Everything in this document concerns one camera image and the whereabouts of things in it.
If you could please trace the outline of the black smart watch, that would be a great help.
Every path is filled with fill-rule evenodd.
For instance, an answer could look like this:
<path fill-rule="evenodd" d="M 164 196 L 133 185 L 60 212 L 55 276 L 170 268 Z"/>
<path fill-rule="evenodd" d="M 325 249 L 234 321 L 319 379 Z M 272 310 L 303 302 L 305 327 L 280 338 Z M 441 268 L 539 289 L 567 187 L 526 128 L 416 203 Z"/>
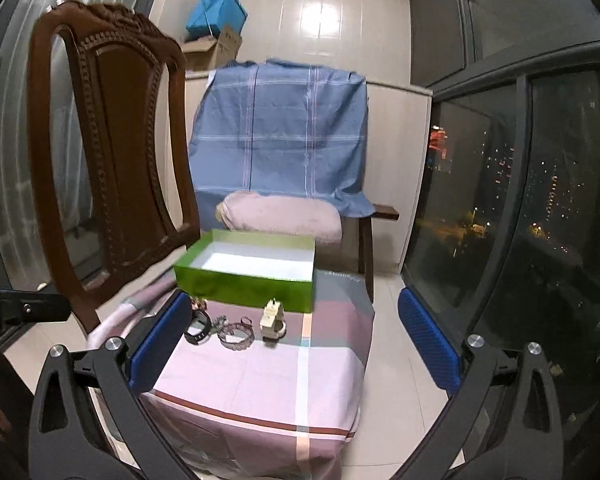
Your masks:
<path fill-rule="evenodd" d="M 212 319 L 204 310 L 193 310 L 190 312 L 189 326 L 183 336 L 189 344 L 198 346 L 205 342 L 212 329 Z"/>

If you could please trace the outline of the pink plaid table cloth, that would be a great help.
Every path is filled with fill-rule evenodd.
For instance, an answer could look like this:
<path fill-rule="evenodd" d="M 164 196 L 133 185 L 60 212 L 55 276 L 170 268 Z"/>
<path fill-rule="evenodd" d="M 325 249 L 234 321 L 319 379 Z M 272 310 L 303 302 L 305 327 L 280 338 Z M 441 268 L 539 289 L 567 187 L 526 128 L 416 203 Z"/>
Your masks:
<path fill-rule="evenodd" d="M 248 348 L 181 339 L 140 402 L 181 459 L 221 479 L 339 479 L 358 429 L 375 311 L 364 283 L 316 271 L 309 313 Z"/>

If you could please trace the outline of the green cardboard box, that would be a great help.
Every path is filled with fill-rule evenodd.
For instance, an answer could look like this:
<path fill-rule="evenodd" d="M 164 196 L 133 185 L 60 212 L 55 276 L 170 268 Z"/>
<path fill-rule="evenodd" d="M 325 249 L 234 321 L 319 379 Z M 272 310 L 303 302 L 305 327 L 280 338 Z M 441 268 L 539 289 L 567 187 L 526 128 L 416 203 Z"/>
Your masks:
<path fill-rule="evenodd" d="M 178 288 L 189 296 L 310 313 L 314 304 L 315 240 L 308 236 L 212 230 L 174 263 Z"/>

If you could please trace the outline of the pink seat cushion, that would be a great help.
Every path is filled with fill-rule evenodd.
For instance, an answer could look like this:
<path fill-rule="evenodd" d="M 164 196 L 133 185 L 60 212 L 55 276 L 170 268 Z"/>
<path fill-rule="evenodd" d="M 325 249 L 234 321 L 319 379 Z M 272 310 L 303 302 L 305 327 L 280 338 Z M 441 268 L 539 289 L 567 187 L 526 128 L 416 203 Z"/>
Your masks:
<path fill-rule="evenodd" d="M 317 198 L 236 191 L 216 205 L 215 218 L 232 231 L 309 236 L 323 246 L 342 240 L 340 213 Z"/>

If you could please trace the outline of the carved brown wooden chair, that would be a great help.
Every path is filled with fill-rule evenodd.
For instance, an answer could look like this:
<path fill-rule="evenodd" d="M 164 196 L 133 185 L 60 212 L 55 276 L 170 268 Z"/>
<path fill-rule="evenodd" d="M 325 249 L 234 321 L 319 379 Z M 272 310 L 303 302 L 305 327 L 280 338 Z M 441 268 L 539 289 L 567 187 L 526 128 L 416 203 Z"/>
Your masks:
<path fill-rule="evenodd" d="M 97 221 L 102 270 L 84 284 L 70 261 L 54 183 L 50 55 L 64 42 Z M 169 77 L 171 153 L 183 223 L 159 181 L 155 118 Z M 27 123 L 38 234 L 50 276 L 85 333 L 98 308 L 151 266 L 200 237 L 185 130 L 185 58 L 145 15 L 120 3 L 61 1 L 35 22 L 29 44 Z"/>

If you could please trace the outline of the blue plaid cloth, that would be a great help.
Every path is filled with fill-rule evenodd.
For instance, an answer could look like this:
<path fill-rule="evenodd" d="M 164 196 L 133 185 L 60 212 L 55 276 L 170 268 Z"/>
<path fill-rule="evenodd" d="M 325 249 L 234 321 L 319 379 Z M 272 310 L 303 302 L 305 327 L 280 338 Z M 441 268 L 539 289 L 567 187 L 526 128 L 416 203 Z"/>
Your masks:
<path fill-rule="evenodd" d="M 219 68 L 188 144 L 202 226 L 218 224 L 216 205 L 235 191 L 318 198 L 343 217 L 369 216 L 367 126 L 358 73 L 275 58 Z"/>

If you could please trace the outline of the brown cardboard box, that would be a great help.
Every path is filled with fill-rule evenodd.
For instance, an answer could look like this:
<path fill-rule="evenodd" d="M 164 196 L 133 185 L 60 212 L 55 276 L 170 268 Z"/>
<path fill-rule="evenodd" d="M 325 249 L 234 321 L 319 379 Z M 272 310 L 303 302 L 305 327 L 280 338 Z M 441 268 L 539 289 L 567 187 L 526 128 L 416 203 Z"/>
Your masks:
<path fill-rule="evenodd" d="M 225 66 L 237 58 L 242 45 L 242 36 L 230 25 L 225 25 L 218 38 L 204 36 L 182 44 L 185 69 L 192 72 L 206 72 Z"/>

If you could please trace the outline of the blue wrapped package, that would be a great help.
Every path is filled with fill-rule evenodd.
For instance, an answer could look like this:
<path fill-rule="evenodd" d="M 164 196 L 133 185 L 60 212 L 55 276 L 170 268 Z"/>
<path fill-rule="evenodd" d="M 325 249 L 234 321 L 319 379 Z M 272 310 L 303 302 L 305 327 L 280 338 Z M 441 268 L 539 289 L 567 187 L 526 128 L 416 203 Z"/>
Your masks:
<path fill-rule="evenodd" d="M 190 40 L 219 38 L 226 26 L 240 35 L 247 18 L 248 13 L 239 0 L 198 0 L 185 29 Z"/>

